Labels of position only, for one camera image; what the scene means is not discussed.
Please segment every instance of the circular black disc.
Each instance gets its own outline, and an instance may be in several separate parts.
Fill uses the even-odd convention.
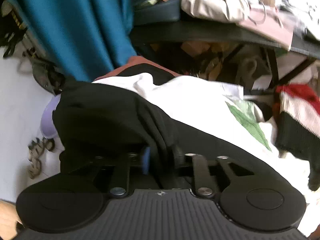
[[[304,196],[294,187],[260,176],[233,179],[221,193],[220,205],[235,222],[263,231],[295,226],[306,210]]]
[[[23,224],[35,231],[61,233],[92,221],[103,195],[81,177],[57,174],[26,188],[16,208]]]

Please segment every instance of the white wall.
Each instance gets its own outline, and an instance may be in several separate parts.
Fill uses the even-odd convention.
[[[39,135],[42,112],[52,95],[32,76],[18,44],[13,57],[3,60],[0,49],[0,199],[16,201],[27,186],[28,144]]]

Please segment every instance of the bag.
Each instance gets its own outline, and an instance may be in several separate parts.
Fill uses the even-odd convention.
[[[192,17],[219,22],[246,20],[250,13],[248,0],[181,0],[181,9]]]

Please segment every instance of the teal curtain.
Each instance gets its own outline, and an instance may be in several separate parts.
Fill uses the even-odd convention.
[[[92,81],[136,55],[130,0],[10,0],[63,71]]]

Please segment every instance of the silver bolt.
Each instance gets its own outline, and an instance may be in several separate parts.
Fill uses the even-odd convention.
[[[208,187],[201,187],[198,188],[198,193],[202,196],[209,196],[212,194],[212,189],[208,188]]]
[[[115,196],[121,196],[125,193],[125,189],[123,187],[113,187],[110,193]]]
[[[195,153],[186,153],[185,156],[192,157],[192,156],[196,156],[196,154]]]

